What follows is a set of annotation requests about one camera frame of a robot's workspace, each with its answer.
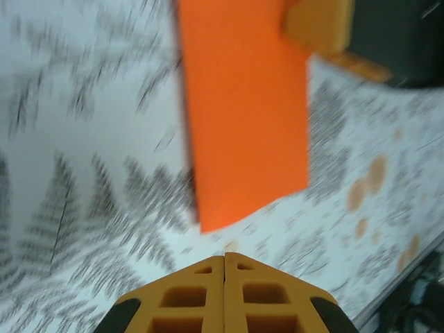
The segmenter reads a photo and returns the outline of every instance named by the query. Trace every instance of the white patterned surface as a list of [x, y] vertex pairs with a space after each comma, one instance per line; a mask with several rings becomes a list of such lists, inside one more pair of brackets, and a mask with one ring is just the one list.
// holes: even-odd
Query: white patterned surface
[[444, 231], [444, 93], [313, 59], [310, 188], [200, 235], [167, 4], [0, 0], [2, 332], [86, 332], [123, 292], [224, 251], [353, 318]]

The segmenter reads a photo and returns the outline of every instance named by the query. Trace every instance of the orange spot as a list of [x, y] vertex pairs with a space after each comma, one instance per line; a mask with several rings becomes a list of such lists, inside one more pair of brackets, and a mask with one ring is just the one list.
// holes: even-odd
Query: orange spot
[[372, 161], [366, 177], [367, 187], [370, 194], [375, 195], [378, 193], [387, 175], [387, 157], [381, 155], [375, 157]]
[[378, 244], [380, 239], [381, 239], [381, 232], [375, 231], [372, 236], [372, 243]]
[[395, 135], [394, 135], [394, 139], [396, 142], [399, 142], [402, 140], [402, 138], [404, 137], [404, 133], [402, 132], [402, 130], [400, 128], [398, 128], [395, 131]]
[[347, 208], [349, 212], [356, 212], [366, 198], [366, 182], [363, 178], [353, 183], [348, 192]]
[[365, 235], [367, 227], [368, 227], [368, 218], [361, 219], [358, 222], [358, 225], [356, 226], [355, 238], [361, 239]]
[[407, 265], [407, 253], [403, 252], [401, 253], [398, 259], [398, 273], [401, 273], [406, 265]]
[[420, 243], [421, 243], [420, 236], [418, 234], [413, 236], [413, 238], [410, 241], [409, 249], [407, 250], [407, 256], [409, 260], [415, 259], [416, 256], [418, 255], [420, 250]]

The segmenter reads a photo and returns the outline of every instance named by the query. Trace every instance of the orange foam board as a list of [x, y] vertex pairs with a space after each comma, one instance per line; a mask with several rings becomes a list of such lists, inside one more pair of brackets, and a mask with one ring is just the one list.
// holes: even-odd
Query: orange foam board
[[180, 0], [200, 229], [308, 186], [308, 54], [282, 32], [286, 0]]

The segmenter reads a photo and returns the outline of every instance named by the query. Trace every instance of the fern print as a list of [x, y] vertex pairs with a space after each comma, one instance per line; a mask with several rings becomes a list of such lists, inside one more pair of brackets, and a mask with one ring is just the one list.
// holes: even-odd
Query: fern print
[[411, 222], [418, 188], [407, 163], [407, 151], [402, 151], [398, 158], [397, 173], [389, 190], [387, 224], [391, 226], [407, 225]]
[[59, 332], [76, 327], [75, 332], [90, 332], [103, 313], [98, 305], [82, 299], [65, 281], [49, 280], [15, 291], [3, 300], [0, 325], [9, 324], [10, 333]]
[[79, 11], [96, 14], [95, 33], [106, 42], [87, 41], [78, 45], [77, 38], [63, 26], [26, 20], [19, 15], [13, 19], [11, 37], [47, 61], [0, 82], [3, 88], [0, 105], [9, 112], [10, 139], [36, 124], [39, 100], [51, 94], [51, 90], [44, 88], [52, 86], [60, 74], [67, 75], [67, 83], [71, 85], [66, 90], [67, 114], [87, 121], [94, 115], [96, 92], [117, 78], [132, 71], [142, 74], [139, 92], [134, 97], [137, 112], [144, 112], [180, 66], [179, 52], [162, 38], [166, 30], [162, 22], [174, 14], [171, 3], [144, 0], [143, 5], [127, 3], [126, 8], [117, 9], [104, 1], [71, 2]]
[[387, 269], [391, 263], [400, 254], [398, 246], [394, 245], [390, 248], [380, 247], [375, 254], [369, 255], [359, 265], [356, 278], [362, 279], [365, 283], [371, 283], [379, 277], [379, 275]]
[[111, 219], [116, 216], [118, 209], [110, 174], [97, 155], [93, 157], [92, 166], [95, 172], [94, 196], [88, 207], [87, 217], [89, 219]]
[[0, 153], [0, 295], [14, 289], [24, 278], [10, 243], [10, 179], [8, 163]]
[[365, 290], [350, 291], [339, 303], [349, 318], [354, 318], [370, 302], [370, 295]]
[[339, 304], [342, 303], [342, 300], [345, 297], [345, 292], [346, 292], [347, 286], [349, 285], [349, 282], [350, 282], [350, 279], [341, 283], [339, 286], [336, 286], [336, 287], [328, 290], [328, 292], [330, 294], [332, 294], [334, 298], [336, 298], [336, 300], [338, 301]]
[[92, 297], [103, 292], [109, 299], [144, 285], [119, 248], [105, 244], [83, 257], [69, 283], [91, 288]]
[[72, 170], [64, 157], [56, 153], [46, 197], [26, 227], [26, 238], [19, 242], [27, 273], [49, 275], [78, 252], [77, 200]]
[[174, 177], [165, 166], [159, 166], [150, 177], [133, 159], [126, 161], [126, 168], [128, 178], [125, 191], [130, 208], [140, 216], [154, 214], [159, 226], [179, 233], [186, 232], [187, 225], [181, 211], [192, 205], [189, 174], [179, 173]]
[[327, 248], [322, 230], [307, 238], [291, 240], [277, 256], [274, 267], [299, 278], [319, 274], [327, 265]]
[[173, 252], [163, 240], [156, 224], [152, 221], [138, 220], [131, 225], [120, 245], [125, 246], [133, 239], [129, 255], [137, 255], [137, 260], [146, 256], [149, 262], [154, 261], [168, 272], [176, 269]]
[[330, 80], [324, 80], [311, 98], [311, 173], [305, 198], [315, 205], [336, 194], [345, 180], [350, 149], [336, 147], [348, 120], [345, 110], [344, 98]]

